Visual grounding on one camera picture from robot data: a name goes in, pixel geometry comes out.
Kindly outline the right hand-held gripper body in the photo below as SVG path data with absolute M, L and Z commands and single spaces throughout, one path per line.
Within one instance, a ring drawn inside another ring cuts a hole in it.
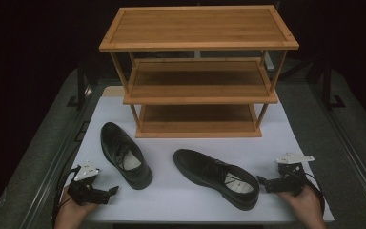
M 295 153 L 286 153 L 277 162 L 277 171 L 280 174 L 277 192 L 290 192 L 297 196 L 308 179 L 303 169 L 303 162 L 314 161 L 312 156 Z

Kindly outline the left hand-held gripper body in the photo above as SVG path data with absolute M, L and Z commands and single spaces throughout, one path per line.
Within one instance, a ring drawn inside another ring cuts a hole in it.
M 78 165 L 74 171 L 75 175 L 71 179 L 68 194 L 78 205 L 85 203 L 97 204 L 96 198 L 102 195 L 105 196 L 106 192 L 93 187 L 99 170 L 87 160 L 84 164 Z

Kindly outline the black leather shoe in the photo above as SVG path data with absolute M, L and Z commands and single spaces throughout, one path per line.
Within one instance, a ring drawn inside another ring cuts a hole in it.
M 108 122 L 100 133 L 100 142 L 106 160 L 111 163 L 134 190 L 147 188 L 153 173 L 140 148 L 118 125 Z
M 176 150 L 173 162 L 189 181 L 216 190 L 236 208 L 249 211 L 255 207 L 259 184 L 244 169 L 188 149 Z

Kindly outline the wooden three-tier shoe rack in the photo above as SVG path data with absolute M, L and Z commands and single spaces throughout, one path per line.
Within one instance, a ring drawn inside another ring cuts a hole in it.
M 99 49 L 127 52 L 119 76 L 139 137 L 259 137 L 278 78 L 269 51 L 299 45 L 272 5 L 122 8 Z

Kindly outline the person's left hand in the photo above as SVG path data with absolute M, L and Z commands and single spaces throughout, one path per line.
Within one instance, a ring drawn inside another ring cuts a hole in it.
M 54 229 L 79 229 L 84 219 L 98 207 L 94 203 L 78 205 L 68 194 L 68 189 L 68 186 L 63 189 Z

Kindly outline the person's right hand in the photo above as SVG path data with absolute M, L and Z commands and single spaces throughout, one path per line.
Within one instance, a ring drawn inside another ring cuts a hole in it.
M 298 196 L 281 192 L 277 195 L 288 203 L 297 219 L 306 229 L 327 229 L 320 209 L 320 201 L 314 190 L 305 185 Z

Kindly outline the white table sheet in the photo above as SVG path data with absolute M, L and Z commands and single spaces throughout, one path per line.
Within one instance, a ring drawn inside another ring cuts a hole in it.
M 240 138 L 137 138 L 129 106 L 123 103 L 124 89 L 109 86 L 93 112 L 74 165 L 89 162 L 99 170 L 93 187 L 118 188 L 106 205 L 87 217 L 97 223 L 195 223 L 281 224 L 295 221 L 289 206 L 275 194 L 261 190 L 250 211 L 234 207 L 216 190 L 186 179 L 173 163 L 178 149 L 192 149 L 236 165 L 267 179 L 278 177 L 276 161 L 287 153 L 301 155 L 297 140 L 280 102 L 269 106 L 262 121 L 261 137 Z M 134 190 L 104 157 L 100 130 L 107 122 L 120 126 L 141 149 L 152 169 L 152 183 Z

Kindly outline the black metal stand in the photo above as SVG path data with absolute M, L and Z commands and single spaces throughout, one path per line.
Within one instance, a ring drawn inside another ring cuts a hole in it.
M 322 100 L 325 107 L 331 111 L 333 108 L 345 108 L 345 104 L 339 95 L 331 95 L 332 89 L 332 68 L 330 63 L 325 60 L 323 62 L 323 83 L 322 83 Z
M 88 97 L 89 83 L 87 79 L 87 64 L 85 62 L 79 62 L 76 72 L 76 86 L 77 94 L 72 96 L 68 103 L 68 107 L 74 107 L 77 111 L 81 110 Z

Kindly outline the metal table rail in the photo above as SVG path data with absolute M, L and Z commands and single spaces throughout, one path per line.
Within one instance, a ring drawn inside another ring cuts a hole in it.
M 61 195 L 62 178 L 73 164 L 103 88 L 89 85 L 88 97 L 79 111 L 67 106 L 73 90 L 73 86 L 60 90 L 31 143 L 30 151 L 36 156 L 28 161 L 28 174 L 35 178 L 36 191 L 19 229 L 52 228 L 52 211 Z
M 345 151 L 366 193 L 366 112 L 349 91 L 327 97 L 317 85 L 310 86 Z

